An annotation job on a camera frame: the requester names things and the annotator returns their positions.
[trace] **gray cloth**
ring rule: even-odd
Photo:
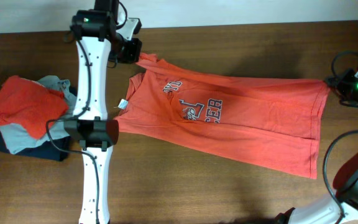
[[[65,101],[69,109],[61,118],[69,118],[73,116],[76,96],[68,91],[68,88],[70,87],[69,80],[60,80],[55,75],[48,75],[38,80],[38,82],[48,89],[62,91],[65,95]],[[0,132],[5,140],[6,147],[11,154],[16,154],[26,148],[41,146],[45,141],[49,141],[46,134],[40,139],[34,139],[29,136],[27,131],[19,124],[0,126]],[[63,122],[56,122],[53,124],[50,128],[50,134],[52,139],[61,139],[68,136],[68,133],[64,130]]]

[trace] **wooden surface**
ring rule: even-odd
[[[62,37],[63,32],[0,35],[0,86],[12,75],[33,80],[57,75],[76,86],[76,47],[64,44]],[[331,74],[329,65],[338,52],[358,51],[358,22],[144,29],[139,38],[144,52],[199,72],[323,79]],[[111,117],[125,97],[128,78],[141,71],[136,65],[108,70],[106,101]],[[358,109],[340,106],[330,94],[318,170],[329,143],[352,129],[358,129]],[[338,144],[329,162],[330,180],[357,151],[358,136]],[[0,223],[76,223],[82,190],[80,156],[52,162],[0,153]],[[317,180],[296,177],[136,134],[120,135],[109,171],[112,223],[219,223],[274,217],[325,193],[321,172]]]

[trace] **orange-red garment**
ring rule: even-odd
[[[317,178],[321,80],[224,77],[147,54],[138,65],[147,71],[130,79],[120,131]]]
[[[68,109],[63,98],[63,92],[17,75],[9,77],[0,90],[0,126],[20,124],[31,137],[40,139],[46,133],[46,122]]]

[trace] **white wall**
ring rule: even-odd
[[[122,0],[143,27],[358,20],[358,0]],[[68,30],[94,0],[0,0],[0,33]]]

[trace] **clothing tag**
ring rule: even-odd
[[[124,110],[125,108],[127,108],[128,105],[128,101],[121,99],[121,101],[118,104],[118,108]]]

